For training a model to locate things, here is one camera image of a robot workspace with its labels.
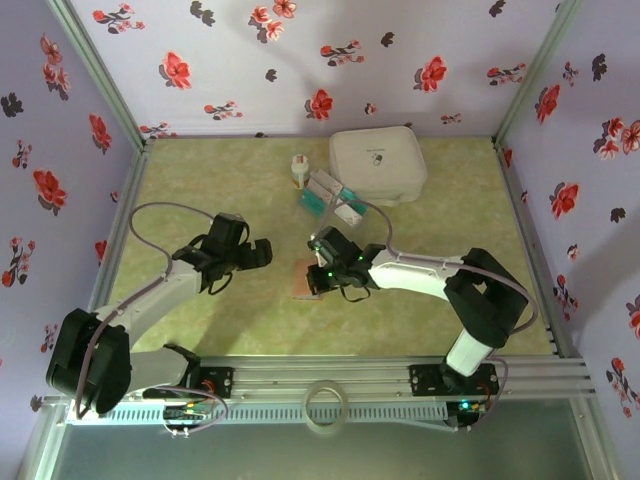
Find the pink leather card holder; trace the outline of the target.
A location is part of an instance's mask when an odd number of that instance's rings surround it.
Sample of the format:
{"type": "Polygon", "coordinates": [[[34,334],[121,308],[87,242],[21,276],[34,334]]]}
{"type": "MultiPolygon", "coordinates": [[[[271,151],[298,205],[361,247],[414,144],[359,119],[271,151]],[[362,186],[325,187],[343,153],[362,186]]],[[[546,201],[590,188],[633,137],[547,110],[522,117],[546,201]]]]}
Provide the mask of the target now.
{"type": "Polygon", "coordinates": [[[294,300],[320,301],[322,296],[313,294],[306,278],[308,268],[316,264],[315,260],[300,259],[294,265],[292,298],[294,300]]]}

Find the brown medicine bottle white cap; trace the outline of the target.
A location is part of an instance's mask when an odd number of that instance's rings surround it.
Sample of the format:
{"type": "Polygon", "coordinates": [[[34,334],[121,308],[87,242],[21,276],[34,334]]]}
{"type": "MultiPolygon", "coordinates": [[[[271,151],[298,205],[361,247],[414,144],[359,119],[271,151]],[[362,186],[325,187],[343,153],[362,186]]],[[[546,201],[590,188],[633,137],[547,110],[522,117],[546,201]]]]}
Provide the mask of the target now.
{"type": "Polygon", "coordinates": [[[296,154],[292,157],[291,175],[297,189],[302,190],[306,187],[310,175],[310,164],[305,155],[296,154]]]}

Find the white square container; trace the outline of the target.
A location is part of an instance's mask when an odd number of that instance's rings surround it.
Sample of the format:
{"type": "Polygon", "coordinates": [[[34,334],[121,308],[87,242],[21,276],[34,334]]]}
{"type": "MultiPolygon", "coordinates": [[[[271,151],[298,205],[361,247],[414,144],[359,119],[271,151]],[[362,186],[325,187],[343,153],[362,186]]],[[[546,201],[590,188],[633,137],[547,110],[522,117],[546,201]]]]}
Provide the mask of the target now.
{"type": "Polygon", "coordinates": [[[338,132],[329,139],[331,175],[357,197],[380,206],[417,200],[427,167],[406,126],[338,132]]]}

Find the aluminium mounting rail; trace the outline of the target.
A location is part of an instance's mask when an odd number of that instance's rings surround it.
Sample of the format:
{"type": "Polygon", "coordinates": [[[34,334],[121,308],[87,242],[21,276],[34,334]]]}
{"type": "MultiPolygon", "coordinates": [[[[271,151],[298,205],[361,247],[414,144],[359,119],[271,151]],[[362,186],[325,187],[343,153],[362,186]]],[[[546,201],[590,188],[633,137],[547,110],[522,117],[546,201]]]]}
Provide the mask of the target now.
{"type": "Polygon", "coordinates": [[[231,398],[235,402],[295,402],[314,384],[337,384],[355,401],[426,399],[433,401],[506,399],[568,399],[592,397],[595,387],[585,363],[577,358],[554,356],[509,357],[489,360],[498,376],[493,396],[414,397],[408,367],[441,364],[435,357],[319,357],[319,356],[223,356],[203,358],[207,367],[234,369],[231,398]]]}

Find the aluminium table side rail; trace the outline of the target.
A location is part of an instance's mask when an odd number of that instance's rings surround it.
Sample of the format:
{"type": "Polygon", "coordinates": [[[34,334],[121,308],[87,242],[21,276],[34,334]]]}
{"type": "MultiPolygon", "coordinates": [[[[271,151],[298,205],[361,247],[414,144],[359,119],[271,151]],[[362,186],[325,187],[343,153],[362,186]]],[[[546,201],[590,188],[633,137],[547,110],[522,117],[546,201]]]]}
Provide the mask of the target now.
{"type": "Polygon", "coordinates": [[[540,238],[535,228],[529,209],[530,201],[524,203],[521,200],[521,194],[525,189],[522,187],[514,170],[514,162],[511,162],[510,167],[507,166],[507,162],[504,159],[505,148],[495,136],[491,138],[491,143],[498,158],[523,248],[526,252],[528,269],[545,328],[550,332],[550,336],[556,345],[556,354],[558,356],[562,358],[580,358],[581,355],[573,345],[567,330],[561,305],[552,291],[556,283],[550,274],[540,238]]]}
{"type": "Polygon", "coordinates": [[[104,235],[100,235],[93,245],[102,240],[106,240],[107,244],[103,257],[97,264],[89,299],[83,305],[88,312],[97,311],[112,301],[129,236],[130,214],[137,205],[152,149],[153,141],[147,142],[140,148],[134,147],[118,182],[112,181],[107,188],[106,196],[110,210],[106,214],[98,214],[97,217],[109,229],[104,235]]]}

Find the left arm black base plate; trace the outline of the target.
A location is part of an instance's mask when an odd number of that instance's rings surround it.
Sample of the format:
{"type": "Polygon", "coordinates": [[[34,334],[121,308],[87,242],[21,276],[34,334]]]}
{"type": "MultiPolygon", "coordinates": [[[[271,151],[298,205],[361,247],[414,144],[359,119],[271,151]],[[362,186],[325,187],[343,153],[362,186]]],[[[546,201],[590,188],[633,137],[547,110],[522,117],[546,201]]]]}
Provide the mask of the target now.
{"type": "MultiPolygon", "coordinates": [[[[199,367],[181,379],[175,387],[209,391],[223,399],[231,398],[234,369],[231,367],[199,367]]],[[[189,398],[187,393],[149,388],[143,391],[144,399],[189,398]]]]}

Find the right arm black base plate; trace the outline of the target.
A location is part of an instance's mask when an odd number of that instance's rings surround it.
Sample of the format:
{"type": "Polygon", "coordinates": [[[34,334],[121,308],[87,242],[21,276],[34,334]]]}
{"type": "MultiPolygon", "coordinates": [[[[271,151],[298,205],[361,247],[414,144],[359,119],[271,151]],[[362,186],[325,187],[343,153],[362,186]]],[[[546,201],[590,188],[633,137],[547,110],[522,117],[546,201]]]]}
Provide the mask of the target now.
{"type": "Polygon", "coordinates": [[[493,396],[500,388],[496,369],[490,363],[481,364],[468,377],[457,373],[445,363],[410,365],[408,372],[414,397],[493,396]]]}

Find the aluminium frame corner post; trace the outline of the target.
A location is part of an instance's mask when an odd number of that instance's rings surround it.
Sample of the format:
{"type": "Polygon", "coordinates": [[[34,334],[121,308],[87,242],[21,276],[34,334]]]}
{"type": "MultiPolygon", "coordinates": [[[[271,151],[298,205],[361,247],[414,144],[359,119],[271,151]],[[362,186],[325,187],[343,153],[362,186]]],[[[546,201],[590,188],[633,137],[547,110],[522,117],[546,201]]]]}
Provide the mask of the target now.
{"type": "Polygon", "coordinates": [[[536,82],[544,73],[555,51],[561,45],[566,32],[569,30],[575,15],[584,1],[585,0],[562,0],[559,3],[554,20],[531,64],[527,67],[527,73],[524,76],[521,86],[511,101],[496,134],[492,137],[492,143],[495,147],[503,143],[509,130],[517,121],[522,105],[525,103],[528,95],[533,91],[536,82]]]}
{"type": "Polygon", "coordinates": [[[139,132],[134,116],[71,1],[45,0],[45,2],[65,31],[129,141],[139,152],[143,152],[147,141],[139,132]]]}

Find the aluminium frame leg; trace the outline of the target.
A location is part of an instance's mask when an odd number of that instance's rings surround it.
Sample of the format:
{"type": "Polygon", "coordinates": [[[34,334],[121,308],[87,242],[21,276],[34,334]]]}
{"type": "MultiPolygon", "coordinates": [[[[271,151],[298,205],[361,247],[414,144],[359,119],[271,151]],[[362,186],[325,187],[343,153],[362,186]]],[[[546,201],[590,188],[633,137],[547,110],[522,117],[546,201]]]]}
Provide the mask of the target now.
{"type": "Polygon", "coordinates": [[[67,402],[45,403],[35,427],[17,480],[51,480],[66,429],[67,402]]]}
{"type": "Polygon", "coordinates": [[[578,437],[592,480],[620,480],[613,445],[595,399],[569,400],[578,437]]]}

